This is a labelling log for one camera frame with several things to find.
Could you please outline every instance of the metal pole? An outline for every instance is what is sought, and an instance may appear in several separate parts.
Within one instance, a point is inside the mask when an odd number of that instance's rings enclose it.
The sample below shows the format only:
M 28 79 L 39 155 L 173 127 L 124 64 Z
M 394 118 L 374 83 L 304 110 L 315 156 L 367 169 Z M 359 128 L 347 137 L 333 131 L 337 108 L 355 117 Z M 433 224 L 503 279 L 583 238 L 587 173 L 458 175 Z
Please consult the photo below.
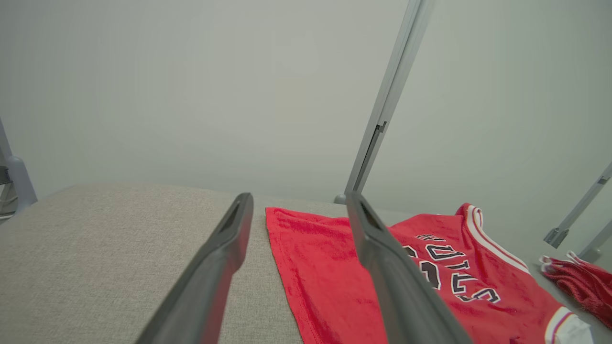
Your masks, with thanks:
M 608 222 L 606 227 L 603 227 L 602 231 L 593 239 L 585 248 L 580 252 L 578 257 L 582 260 L 586 260 L 590 263 L 595 263 L 597 259 L 602 255 L 599 247 L 606 242 L 612 236 L 612 220 Z
M 554 248 L 558 249 L 559 245 L 567 236 L 567 233 L 570 231 L 570 227 L 574 222 L 578 219 L 578 217 L 584 212 L 586 207 L 589 206 L 591 201 L 597 196 L 597 194 L 603 189 L 603 186 L 608 182 L 608 180 L 612 177 L 612 163 L 608 165 L 608 167 L 603 171 L 602 175 L 597 178 L 595 184 L 591 186 L 589 191 L 587 191 L 580 202 L 576 204 L 576 206 L 570 211 L 569 214 L 565 217 L 565 219 L 559 224 L 558 227 L 553 228 L 548 232 L 548 234 L 544 237 L 544 241 L 551 244 Z
M 346 204 L 346 194 L 361 192 L 364 188 L 365 180 L 368 178 L 419 50 L 433 12 L 433 5 L 434 0 L 409 0 L 408 2 L 370 120 L 365 128 L 364 138 L 346 183 L 345 192 L 336 196 L 335 203 Z
M 4 188 L 15 188 L 18 202 L 15 213 L 19 214 L 23 209 L 34 204 L 38 199 L 36 198 L 34 186 L 28 175 L 26 164 L 21 158 L 14 156 L 10 149 L 9 139 L 4 131 L 2 119 L 0 119 L 0 150 L 2 156 L 6 160 L 6 167 L 9 169 L 9 176 L 12 180 L 12 183 L 5 185 Z

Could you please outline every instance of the jersey lettering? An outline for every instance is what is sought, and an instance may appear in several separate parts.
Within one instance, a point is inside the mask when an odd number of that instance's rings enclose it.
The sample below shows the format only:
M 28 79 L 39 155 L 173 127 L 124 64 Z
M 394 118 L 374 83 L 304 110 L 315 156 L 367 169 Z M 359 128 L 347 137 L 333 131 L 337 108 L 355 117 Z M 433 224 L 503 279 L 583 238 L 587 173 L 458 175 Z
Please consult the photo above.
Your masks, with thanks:
M 469 269 L 469 262 L 468 260 L 464 260 L 463 263 L 461 264 L 447 265 L 446 267 L 448 267 L 449 269 L 453 269 L 453 270 L 467 270 Z
M 499 297 L 495 289 L 492 289 L 492 288 L 481 289 L 475 292 L 472 295 L 472 297 L 466 297 L 463 295 L 455 295 L 455 296 L 458 297 L 463 302 L 470 302 L 473 300 L 486 300 L 486 301 L 496 304 L 499 301 L 501 301 L 501 298 Z
M 431 241 L 446 241 L 444 239 L 442 239 L 441 237 L 437 237 L 431 234 L 423 234 L 423 235 L 417 235 L 415 236 L 415 238 L 417 239 L 421 239 L 421 240 L 431 240 Z
M 457 256 L 465 256 L 465 253 L 455 251 L 450 245 L 426 245 L 425 248 L 433 260 L 444 260 Z
M 406 253 L 408 253 L 409 256 L 415 257 L 415 258 L 419 257 L 417 255 L 417 252 L 412 247 L 410 247 L 410 245 L 405 245 L 403 247 L 404 247 L 404 249 L 406 250 Z
M 451 277 L 451 285 L 453 287 L 453 294 L 465 293 L 465 286 L 460 284 L 462 281 L 475 281 L 475 280 L 477 279 L 475 279 L 471 275 L 461 274 L 459 272 L 454 273 Z
M 431 284 L 431 287 L 440 290 L 440 271 L 438 267 L 426 260 L 420 261 L 419 267 L 423 275 L 425 275 L 425 279 Z

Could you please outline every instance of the white wall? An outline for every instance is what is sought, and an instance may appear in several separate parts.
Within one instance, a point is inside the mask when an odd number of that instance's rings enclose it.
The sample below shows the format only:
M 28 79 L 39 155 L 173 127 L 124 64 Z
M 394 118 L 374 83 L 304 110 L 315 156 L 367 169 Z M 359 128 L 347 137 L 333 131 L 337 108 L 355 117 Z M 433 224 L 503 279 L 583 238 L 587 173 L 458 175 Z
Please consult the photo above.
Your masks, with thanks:
M 611 33 L 605 0 L 439 1 L 364 194 L 542 240 L 612 161 Z
M 333 200 L 407 0 L 10 0 L 0 116 L 39 197 L 151 181 Z

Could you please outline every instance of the basketball jersey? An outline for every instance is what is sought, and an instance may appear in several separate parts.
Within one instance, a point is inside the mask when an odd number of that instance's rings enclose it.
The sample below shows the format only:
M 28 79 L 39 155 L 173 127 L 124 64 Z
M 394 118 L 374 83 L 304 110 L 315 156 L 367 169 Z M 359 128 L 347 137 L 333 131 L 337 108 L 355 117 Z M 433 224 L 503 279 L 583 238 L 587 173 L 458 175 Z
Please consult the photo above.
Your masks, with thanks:
M 347 218 L 266 209 L 272 253 L 305 344 L 386 343 Z M 582 322 L 482 230 L 482 211 L 417 215 L 389 228 L 474 343 L 592 343 Z

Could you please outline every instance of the red fabric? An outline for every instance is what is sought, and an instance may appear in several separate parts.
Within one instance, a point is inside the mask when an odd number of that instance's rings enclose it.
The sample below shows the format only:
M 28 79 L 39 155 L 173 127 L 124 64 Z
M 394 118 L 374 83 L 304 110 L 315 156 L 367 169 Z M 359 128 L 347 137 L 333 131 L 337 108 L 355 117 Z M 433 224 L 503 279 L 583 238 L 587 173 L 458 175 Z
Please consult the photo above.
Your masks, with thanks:
M 357 260 L 349 220 L 267 208 L 266 223 L 304 343 L 386 343 L 374 286 Z M 417 266 L 424 264 L 427 271 L 435 265 L 438 293 L 474 343 L 545 343 L 546 329 L 554 335 L 567 318 L 551 321 L 553 314 L 571 313 L 538 286 L 522 261 L 479 234 L 481 225 L 480 209 L 466 203 L 456 215 L 422 214 L 389 230 L 407 253 L 414 251 Z M 432 256 L 427 245 L 442 249 L 430 247 Z M 460 269 L 465 261 L 469 269 Z M 453 290 L 454 274 L 461 282 Z M 488 292 L 478 295 L 487 288 L 499 299 Z
M 612 329 L 612 274 L 581 260 L 573 252 L 572 261 L 543 257 L 542 272 L 565 294 L 573 296 L 586 310 Z

